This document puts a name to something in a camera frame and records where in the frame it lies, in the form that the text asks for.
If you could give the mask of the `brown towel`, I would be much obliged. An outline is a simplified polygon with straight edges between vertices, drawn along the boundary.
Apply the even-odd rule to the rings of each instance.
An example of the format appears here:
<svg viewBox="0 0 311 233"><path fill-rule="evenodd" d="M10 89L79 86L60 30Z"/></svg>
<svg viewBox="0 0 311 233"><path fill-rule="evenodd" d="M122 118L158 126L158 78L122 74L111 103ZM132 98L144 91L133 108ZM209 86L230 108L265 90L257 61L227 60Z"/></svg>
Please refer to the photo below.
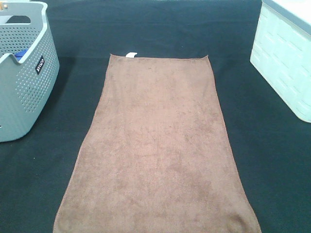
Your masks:
<svg viewBox="0 0 311 233"><path fill-rule="evenodd" d="M261 231L208 57L110 56L53 231Z"/></svg>

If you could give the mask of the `blue towel in basket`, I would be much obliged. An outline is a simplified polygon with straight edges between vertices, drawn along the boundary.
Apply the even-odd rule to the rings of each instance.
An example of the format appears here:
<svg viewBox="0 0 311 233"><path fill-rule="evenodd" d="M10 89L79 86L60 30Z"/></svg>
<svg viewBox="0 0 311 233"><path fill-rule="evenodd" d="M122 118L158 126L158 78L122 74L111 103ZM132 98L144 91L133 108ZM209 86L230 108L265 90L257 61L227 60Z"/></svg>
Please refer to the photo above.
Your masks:
<svg viewBox="0 0 311 233"><path fill-rule="evenodd" d="M15 53L14 56L19 61L25 55L25 53L27 51L28 51L27 49L19 51L19 52Z"/></svg>

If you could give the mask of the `black table cloth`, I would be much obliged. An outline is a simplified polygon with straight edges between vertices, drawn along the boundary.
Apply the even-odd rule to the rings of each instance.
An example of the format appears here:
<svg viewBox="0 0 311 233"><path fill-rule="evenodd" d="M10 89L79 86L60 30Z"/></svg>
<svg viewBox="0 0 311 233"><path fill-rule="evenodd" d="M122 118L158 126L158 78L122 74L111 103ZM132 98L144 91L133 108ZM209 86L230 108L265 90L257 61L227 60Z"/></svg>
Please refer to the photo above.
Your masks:
<svg viewBox="0 0 311 233"><path fill-rule="evenodd" d="M233 155L264 233L311 230L311 126L250 64L259 0L50 0L60 70L30 132L0 146L0 230L50 233L111 54L208 56Z"/></svg>

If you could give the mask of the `grey perforated laundry basket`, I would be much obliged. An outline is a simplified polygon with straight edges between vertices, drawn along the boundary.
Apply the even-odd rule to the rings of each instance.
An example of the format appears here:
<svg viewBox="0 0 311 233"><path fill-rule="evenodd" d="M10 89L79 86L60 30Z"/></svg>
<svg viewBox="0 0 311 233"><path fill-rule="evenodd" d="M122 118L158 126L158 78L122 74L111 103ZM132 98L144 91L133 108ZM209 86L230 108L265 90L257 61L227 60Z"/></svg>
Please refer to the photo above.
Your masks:
<svg viewBox="0 0 311 233"><path fill-rule="evenodd" d="M0 2L0 140L26 135L55 84L59 61L41 1ZM14 54L27 49L18 61Z"/></svg>

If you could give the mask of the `white plastic storage box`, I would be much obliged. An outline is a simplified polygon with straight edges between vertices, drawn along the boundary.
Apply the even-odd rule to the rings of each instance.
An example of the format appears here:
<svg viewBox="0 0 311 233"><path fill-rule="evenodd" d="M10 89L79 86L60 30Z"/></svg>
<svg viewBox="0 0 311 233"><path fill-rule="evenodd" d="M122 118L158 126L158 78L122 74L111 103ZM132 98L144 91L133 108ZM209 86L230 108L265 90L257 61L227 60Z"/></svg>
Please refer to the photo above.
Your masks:
<svg viewBox="0 0 311 233"><path fill-rule="evenodd" d="M311 2L264 0L251 64L302 121L311 121Z"/></svg>

